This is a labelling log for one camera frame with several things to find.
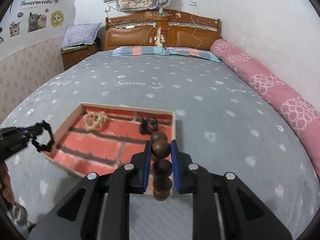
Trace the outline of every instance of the pink bolster pillow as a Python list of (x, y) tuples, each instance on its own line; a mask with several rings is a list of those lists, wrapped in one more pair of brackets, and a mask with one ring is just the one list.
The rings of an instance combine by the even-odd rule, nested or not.
[(286, 120), (305, 147), (320, 178), (320, 113), (261, 62), (224, 39), (216, 40), (210, 51)]

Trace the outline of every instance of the wall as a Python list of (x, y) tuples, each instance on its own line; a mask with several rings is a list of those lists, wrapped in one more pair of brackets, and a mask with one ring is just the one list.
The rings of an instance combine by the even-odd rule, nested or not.
[[(23, 5), (31, 1), (41, 1), (41, 4)], [(51, 0), (52, 3), (42, 4), (47, 0), (14, 0), (0, 22), (0, 123), (5, 117), (35, 89), (63, 72), (63, 62), (60, 47), (65, 29), (74, 24), (74, 0)], [(60, 24), (51, 24), (51, 14), (56, 10), (63, 13)], [(46, 22), (41, 21), (29, 29), (29, 15), (46, 16)], [(12, 28), (10, 24), (19, 23)]]
[[(0, 60), (32, 44), (47, 41), (54, 37), (63, 36), (65, 29), (74, 24), (74, 0), (51, 0), (51, 4), (41, 3), (33, 5), (22, 5), (22, 1), (42, 2), (47, 0), (14, 0), (11, 12), (8, 10), (3, 20), (0, 22), (0, 27), (3, 29), (0, 33), (0, 37), (4, 40), (0, 43)], [(60, 10), (64, 15), (64, 21), (56, 27), (51, 25), (51, 14), (55, 10)], [(30, 12), (32, 12), (32, 14), (45, 15), (47, 17), (46, 28), (28, 33), (28, 19)], [(18, 13), (23, 13), (23, 16), (18, 17)], [(20, 34), (11, 37), (9, 25), (12, 22), (20, 22)]]
[(0, 62), (0, 123), (39, 86), (64, 71), (62, 37), (21, 49)]
[[(226, 40), (260, 60), (320, 110), (320, 18), (308, 0), (195, 1), (194, 7), (188, 0), (172, 0), (168, 8), (220, 18)], [(75, 0), (75, 24), (104, 23), (105, 6), (103, 0)], [(109, 12), (110, 17), (120, 15)]]

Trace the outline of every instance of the wooden bead string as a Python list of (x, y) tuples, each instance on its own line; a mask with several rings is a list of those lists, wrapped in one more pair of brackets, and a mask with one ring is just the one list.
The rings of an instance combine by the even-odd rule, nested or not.
[[(88, 123), (88, 117), (92, 117), (93, 121), (91, 124)], [(83, 117), (85, 123), (85, 130), (88, 132), (96, 130), (98, 127), (104, 125), (106, 121), (110, 120), (110, 117), (105, 112), (89, 112)]]
[(170, 154), (170, 147), (167, 136), (162, 132), (154, 132), (151, 135), (153, 165), (153, 196), (159, 200), (166, 200), (170, 196), (172, 181), (169, 178), (172, 174), (172, 165), (165, 160)]

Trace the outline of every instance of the pillow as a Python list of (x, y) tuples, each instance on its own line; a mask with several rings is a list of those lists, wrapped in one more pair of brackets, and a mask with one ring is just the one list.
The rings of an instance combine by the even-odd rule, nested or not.
[(320, 113), (261, 62), (227, 41), (215, 41), (210, 51), (286, 120), (305, 147), (320, 178)]
[(170, 52), (170, 55), (200, 57), (211, 61), (220, 62), (220, 60), (214, 54), (206, 50), (191, 49), (185, 47), (168, 47), (167, 50)]
[(67, 28), (61, 49), (80, 44), (93, 44), (102, 23), (78, 24)]
[(124, 55), (167, 55), (169, 52), (162, 47), (157, 46), (123, 46), (116, 48), (112, 51), (113, 56), (124, 56)]

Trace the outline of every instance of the wooden bead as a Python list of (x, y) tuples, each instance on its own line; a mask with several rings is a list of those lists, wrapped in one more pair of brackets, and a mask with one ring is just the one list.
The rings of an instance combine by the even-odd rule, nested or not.
[(153, 196), (155, 197), (156, 200), (164, 201), (170, 196), (170, 190), (166, 192), (158, 192), (154, 189)]
[(159, 161), (160, 159), (158, 157), (156, 157), (153, 153), (151, 154), (151, 160), (153, 160), (154, 162)]
[(157, 140), (166, 140), (166, 141), (168, 141), (168, 137), (166, 136), (165, 133), (157, 131), (157, 132), (154, 132), (151, 135), (150, 141), (151, 141), (151, 143), (154, 143)]
[(158, 192), (166, 192), (172, 188), (172, 181), (169, 178), (161, 179), (156, 177), (153, 180), (153, 188)]
[(171, 147), (166, 140), (157, 140), (152, 144), (153, 154), (159, 159), (164, 159), (169, 156)]
[(162, 159), (154, 163), (153, 174), (161, 179), (168, 178), (172, 174), (172, 164), (168, 160)]

